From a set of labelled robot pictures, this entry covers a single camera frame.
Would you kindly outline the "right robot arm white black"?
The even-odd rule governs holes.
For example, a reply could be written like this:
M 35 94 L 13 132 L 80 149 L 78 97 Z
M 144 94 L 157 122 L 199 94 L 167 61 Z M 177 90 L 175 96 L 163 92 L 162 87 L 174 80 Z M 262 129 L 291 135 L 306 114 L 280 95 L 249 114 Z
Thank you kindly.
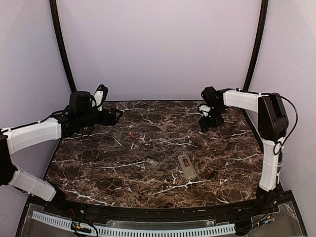
M 275 190 L 279 184 L 282 167 L 282 149 L 289 137 L 289 120 L 284 107 L 285 97 L 278 93 L 249 92 L 241 89 L 216 90 L 206 87 L 201 92 L 204 100 L 198 106 L 201 131 L 222 126 L 223 113 L 227 107 L 236 107 L 255 112 L 258 116 L 258 133 L 263 143 L 263 167 L 259 189 L 265 192 Z

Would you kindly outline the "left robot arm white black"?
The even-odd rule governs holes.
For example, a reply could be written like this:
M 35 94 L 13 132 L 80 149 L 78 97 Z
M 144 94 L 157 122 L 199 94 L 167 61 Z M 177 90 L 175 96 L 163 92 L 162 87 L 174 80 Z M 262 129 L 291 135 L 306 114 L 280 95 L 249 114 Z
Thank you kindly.
M 59 215 L 70 211 L 67 201 L 59 197 L 62 193 L 51 183 L 14 165 L 11 156 L 25 148 L 47 141 L 68 138 L 83 128 L 94 125 L 114 126 L 123 112 L 102 107 L 108 88 L 100 85 L 94 94 L 75 91 L 70 94 L 68 105 L 53 112 L 47 118 L 30 124 L 0 131 L 0 183 L 11 185 L 29 195 L 50 202 L 50 207 Z

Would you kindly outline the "grey battery cover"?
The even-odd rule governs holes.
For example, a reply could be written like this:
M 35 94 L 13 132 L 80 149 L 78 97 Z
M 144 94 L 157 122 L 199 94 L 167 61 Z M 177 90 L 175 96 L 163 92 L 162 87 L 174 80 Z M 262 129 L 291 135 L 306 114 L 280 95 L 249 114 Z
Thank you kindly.
M 158 166 L 159 162 L 153 160 L 153 159 L 146 159 L 146 163 L 150 164 L 150 165 L 153 165 L 153 166 Z

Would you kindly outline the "white remote control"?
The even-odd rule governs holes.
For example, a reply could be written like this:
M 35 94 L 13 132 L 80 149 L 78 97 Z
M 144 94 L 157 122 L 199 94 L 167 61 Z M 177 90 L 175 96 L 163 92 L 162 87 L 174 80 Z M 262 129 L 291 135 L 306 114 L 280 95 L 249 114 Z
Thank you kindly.
M 181 154 L 178 157 L 178 161 L 180 163 L 181 169 L 184 173 L 184 176 L 187 180 L 192 180 L 197 178 L 197 173 L 188 157 L 187 154 Z

